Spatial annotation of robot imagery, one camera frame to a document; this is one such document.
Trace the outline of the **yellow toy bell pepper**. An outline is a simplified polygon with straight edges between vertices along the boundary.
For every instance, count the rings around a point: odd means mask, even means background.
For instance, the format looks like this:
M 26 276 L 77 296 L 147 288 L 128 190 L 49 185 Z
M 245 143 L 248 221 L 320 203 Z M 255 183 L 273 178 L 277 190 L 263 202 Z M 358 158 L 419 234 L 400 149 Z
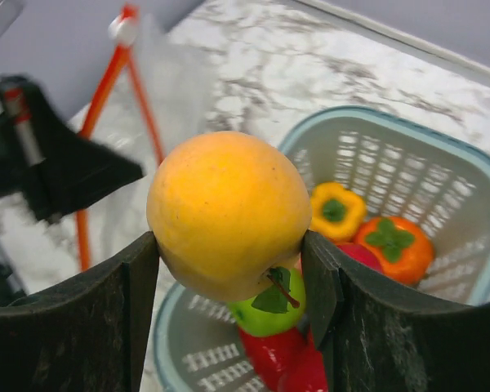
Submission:
M 317 185 L 311 197 L 310 229 L 334 243 L 350 241 L 367 215 L 364 200 L 336 182 Z

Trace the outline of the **clear zip bag orange zipper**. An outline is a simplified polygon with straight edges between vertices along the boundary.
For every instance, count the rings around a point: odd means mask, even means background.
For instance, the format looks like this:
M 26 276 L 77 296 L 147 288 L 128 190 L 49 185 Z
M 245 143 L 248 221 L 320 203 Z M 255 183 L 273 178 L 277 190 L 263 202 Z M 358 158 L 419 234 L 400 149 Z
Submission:
M 175 146 L 204 132 L 214 80 L 206 57 L 173 43 L 151 15 L 122 7 L 109 26 L 114 53 L 85 110 L 80 133 L 131 158 L 144 176 L 75 216 L 81 271 L 148 229 L 152 176 Z

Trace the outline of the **yellow orange toy peach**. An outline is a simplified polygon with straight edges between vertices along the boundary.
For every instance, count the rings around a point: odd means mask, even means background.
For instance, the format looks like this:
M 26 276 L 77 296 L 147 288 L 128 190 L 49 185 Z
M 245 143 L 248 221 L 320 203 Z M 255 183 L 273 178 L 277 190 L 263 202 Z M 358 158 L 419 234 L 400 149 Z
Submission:
M 237 131 L 192 137 L 160 164 L 149 227 L 174 278 L 217 301 L 241 301 L 291 268 L 310 227 L 310 197 L 290 160 Z

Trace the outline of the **orange toy persimmon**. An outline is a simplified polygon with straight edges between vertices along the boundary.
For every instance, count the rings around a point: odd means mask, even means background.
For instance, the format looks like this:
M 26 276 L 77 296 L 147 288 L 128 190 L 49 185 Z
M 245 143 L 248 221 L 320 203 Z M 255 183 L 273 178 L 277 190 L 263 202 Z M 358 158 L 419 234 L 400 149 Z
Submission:
M 378 216 L 363 223 L 354 236 L 379 260 L 383 274 L 408 286 L 417 285 L 434 260 L 434 245 L 421 228 L 400 216 Z

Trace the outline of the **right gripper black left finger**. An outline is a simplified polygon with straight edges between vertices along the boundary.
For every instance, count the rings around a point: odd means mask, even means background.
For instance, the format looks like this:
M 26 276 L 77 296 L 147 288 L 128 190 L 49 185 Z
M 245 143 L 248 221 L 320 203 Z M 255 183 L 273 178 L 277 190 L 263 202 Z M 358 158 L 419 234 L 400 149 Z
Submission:
M 0 307 L 0 391 L 137 391 L 158 277 L 150 232 Z

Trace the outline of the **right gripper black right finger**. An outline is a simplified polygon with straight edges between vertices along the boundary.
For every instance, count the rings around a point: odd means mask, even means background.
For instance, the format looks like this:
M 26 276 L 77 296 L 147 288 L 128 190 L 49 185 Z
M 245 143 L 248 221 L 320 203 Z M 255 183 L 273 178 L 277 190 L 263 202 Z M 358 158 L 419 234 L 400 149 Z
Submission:
M 306 311 L 331 391 L 490 391 L 490 302 L 397 283 L 306 233 Z

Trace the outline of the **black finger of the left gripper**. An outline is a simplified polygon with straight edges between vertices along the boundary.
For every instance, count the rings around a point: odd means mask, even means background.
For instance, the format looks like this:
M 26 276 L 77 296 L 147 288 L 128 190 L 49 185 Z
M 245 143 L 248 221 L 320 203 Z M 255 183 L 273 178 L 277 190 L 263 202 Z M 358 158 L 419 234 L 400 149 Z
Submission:
M 86 209 L 143 176 L 139 163 L 71 130 L 25 76 L 0 77 L 0 107 L 0 198 L 23 194 L 39 221 Z

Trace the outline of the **green toy apple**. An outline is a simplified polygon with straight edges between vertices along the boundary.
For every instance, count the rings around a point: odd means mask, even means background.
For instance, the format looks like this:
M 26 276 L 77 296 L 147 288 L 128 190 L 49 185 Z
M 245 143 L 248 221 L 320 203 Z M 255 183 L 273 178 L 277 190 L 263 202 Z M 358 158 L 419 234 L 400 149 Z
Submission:
M 252 303 L 256 299 L 255 297 L 245 301 L 230 302 L 228 308 L 238 326 L 249 335 L 256 337 L 272 336 L 295 327 L 305 312 L 305 285 L 302 273 L 297 268 L 290 269 L 288 294 L 298 301 L 300 306 L 294 308 L 290 303 L 287 303 L 287 312 L 282 314 L 265 312 L 253 307 Z

